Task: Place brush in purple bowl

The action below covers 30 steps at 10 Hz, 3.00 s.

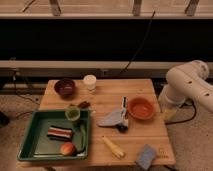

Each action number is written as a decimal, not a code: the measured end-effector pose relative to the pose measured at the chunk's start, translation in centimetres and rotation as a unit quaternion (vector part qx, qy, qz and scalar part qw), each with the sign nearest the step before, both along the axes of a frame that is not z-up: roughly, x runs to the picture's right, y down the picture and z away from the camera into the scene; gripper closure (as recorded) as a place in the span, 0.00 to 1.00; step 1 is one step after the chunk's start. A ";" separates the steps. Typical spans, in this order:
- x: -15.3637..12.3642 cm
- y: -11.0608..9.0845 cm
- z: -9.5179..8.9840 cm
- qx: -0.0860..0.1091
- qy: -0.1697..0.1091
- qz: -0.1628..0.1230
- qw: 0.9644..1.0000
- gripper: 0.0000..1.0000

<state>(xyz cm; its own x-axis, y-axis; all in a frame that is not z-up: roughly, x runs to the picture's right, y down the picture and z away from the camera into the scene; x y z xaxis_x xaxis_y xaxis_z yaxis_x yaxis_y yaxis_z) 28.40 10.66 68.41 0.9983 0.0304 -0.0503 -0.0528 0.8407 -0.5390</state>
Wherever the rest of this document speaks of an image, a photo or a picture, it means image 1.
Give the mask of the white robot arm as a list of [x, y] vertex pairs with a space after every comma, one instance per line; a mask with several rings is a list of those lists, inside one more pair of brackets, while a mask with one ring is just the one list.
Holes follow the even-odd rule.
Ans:
[[206, 82], [208, 65], [194, 60], [171, 68], [166, 73], [167, 84], [159, 96], [162, 108], [179, 108], [187, 98], [213, 112], [213, 85]]

